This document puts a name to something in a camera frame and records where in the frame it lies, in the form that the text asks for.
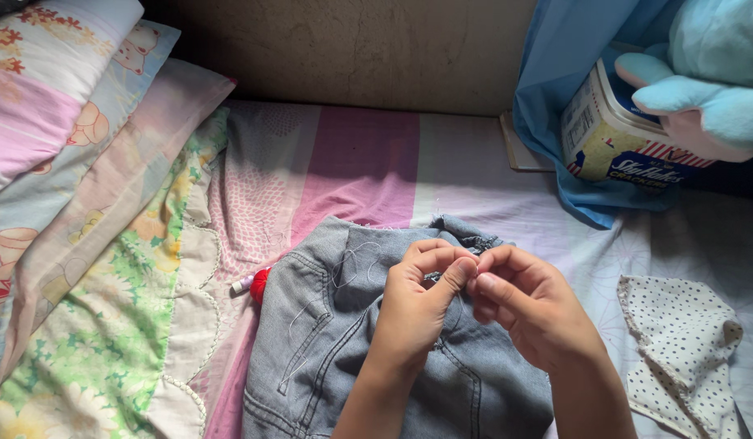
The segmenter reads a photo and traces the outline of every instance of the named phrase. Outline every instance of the gray denim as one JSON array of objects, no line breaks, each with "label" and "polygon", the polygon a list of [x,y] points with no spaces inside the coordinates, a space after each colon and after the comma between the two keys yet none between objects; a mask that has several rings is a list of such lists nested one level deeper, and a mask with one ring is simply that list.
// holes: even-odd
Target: gray denim
[{"label": "gray denim", "polygon": [[[328,217],[274,265],[244,391],[244,438],[331,435],[366,358],[387,271],[431,237],[475,253],[503,243],[449,215],[412,230]],[[499,325],[477,323],[460,297],[411,388],[401,437],[542,437],[553,420],[547,375]]]}]

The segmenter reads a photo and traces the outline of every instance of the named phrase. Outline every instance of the bed sheet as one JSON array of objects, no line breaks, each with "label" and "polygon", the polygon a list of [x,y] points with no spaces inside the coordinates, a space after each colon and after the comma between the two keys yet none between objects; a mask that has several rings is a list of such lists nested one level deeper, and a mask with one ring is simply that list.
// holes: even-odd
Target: bed sheet
[{"label": "bed sheet", "polygon": [[[326,215],[421,227],[457,215],[555,264],[574,287],[622,377],[639,355],[616,295],[622,274],[707,282],[745,335],[732,384],[753,434],[753,201],[686,191],[664,213],[625,210],[611,230],[561,206],[554,174],[509,167],[498,120],[316,105],[229,101],[230,145],[209,189],[222,254],[207,292],[220,308],[212,358],[190,383],[206,437],[240,437],[259,307],[228,285],[269,265]],[[634,415],[640,437],[675,437]],[[548,437],[555,435],[551,428]]]}]

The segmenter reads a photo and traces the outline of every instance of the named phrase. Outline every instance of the white polka dot cloth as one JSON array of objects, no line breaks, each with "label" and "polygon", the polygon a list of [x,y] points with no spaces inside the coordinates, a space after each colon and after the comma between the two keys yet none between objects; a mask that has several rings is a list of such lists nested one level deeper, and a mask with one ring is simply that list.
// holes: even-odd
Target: white polka dot cloth
[{"label": "white polka dot cloth", "polygon": [[701,282],[621,276],[618,297],[643,360],[629,404],[686,437],[735,439],[727,361],[742,340],[734,310]]}]

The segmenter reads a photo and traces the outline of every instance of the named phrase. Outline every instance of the book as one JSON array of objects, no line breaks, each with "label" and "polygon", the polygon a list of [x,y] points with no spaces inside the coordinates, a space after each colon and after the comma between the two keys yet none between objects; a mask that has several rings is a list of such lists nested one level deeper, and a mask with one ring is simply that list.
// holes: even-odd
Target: book
[{"label": "book", "polygon": [[501,132],[504,134],[504,142],[507,145],[509,155],[509,167],[521,171],[555,172],[555,164],[552,160],[536,151],[528,149],[515,132],[512,125],[512,112],[506,111],[498,117],[501,123]]}]

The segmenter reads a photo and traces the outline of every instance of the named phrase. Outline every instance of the green floral fabric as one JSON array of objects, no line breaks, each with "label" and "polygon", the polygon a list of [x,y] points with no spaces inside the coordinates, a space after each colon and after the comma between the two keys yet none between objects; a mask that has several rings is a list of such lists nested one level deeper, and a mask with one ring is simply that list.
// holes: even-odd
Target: green floral fabric
[{"label": "green floral fabric", "polygon": [[190,136],[152,201],[33,334],[0,388],[0,439],[153,437],[190,190],[226,145],[226,108]]}]

